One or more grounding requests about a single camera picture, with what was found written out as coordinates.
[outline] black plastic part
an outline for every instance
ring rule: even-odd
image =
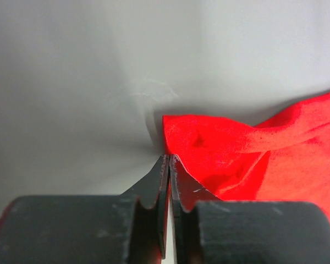
[[[162,155],[152,170],[122,196],[139,197],[144,208],[153,208],[157,202],[157,233],[162,258],[166,255],[167,212],[169,204],[169,156]]]
[[[305,202],[224,202],[170,159],[178,264],[330,264],[330,223]]]
[[[16,199],[0,220],[0,264],[160,263],[168,161],[122,195]]]

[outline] white wall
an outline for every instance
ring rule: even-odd
[[[255,124],[328,89],[330,0],[0,0],[0,212],[127,189],[164,113]]]

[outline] dark spot on fabric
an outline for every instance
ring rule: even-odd
[[[198,134],[197,139],[193,142],[193,147],[203,147],[205,139],[202,137],[201,134]]]

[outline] red fabric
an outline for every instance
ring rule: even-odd
[[[330,93],[249,126],[165,115],[165,146],[222,200],[310,201],[330,220]]]

